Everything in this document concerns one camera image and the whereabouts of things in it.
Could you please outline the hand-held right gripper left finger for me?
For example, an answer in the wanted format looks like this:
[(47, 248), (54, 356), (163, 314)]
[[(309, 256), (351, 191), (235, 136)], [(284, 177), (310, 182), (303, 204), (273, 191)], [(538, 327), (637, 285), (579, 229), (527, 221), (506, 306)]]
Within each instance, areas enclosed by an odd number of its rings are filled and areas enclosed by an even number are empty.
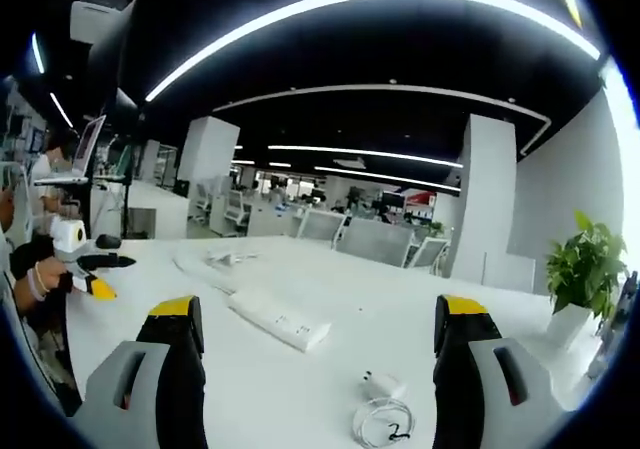
[(93, 371), (72, 417), (90, 448), (206, 448), (200, 300), (164, 301)]

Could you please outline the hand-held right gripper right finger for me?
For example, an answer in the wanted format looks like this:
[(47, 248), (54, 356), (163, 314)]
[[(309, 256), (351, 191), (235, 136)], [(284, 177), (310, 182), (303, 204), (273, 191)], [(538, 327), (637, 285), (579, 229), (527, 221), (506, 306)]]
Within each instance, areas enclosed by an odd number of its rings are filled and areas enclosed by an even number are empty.
[(435, 448), (541, 448), (568, 416), (549, 371), (472, 299), (437, 298), (434, 355)]

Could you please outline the person's left hand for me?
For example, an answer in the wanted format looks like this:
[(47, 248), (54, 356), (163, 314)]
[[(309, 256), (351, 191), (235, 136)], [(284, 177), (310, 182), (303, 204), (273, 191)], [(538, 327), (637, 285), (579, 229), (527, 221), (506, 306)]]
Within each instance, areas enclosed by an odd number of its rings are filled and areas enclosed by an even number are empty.
[(57, 289), (62, 278), (68, 274), (66, 266), (55, 257), (38, 261), (27, 272), (29, 290), (39, 302), (54, 289)]

